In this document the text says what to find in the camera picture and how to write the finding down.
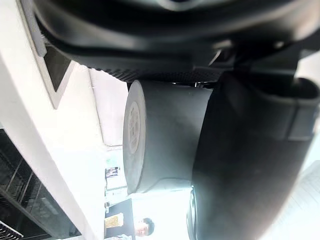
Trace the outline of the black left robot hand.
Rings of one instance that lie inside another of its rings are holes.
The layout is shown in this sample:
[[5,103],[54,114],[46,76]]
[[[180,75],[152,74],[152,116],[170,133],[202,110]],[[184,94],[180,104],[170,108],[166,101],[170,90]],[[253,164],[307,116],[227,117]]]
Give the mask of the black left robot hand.
[[257,240],[315,135],[317,0],[36,0],[60,53],[128,84],[129,194],[189,188],[192,240]]

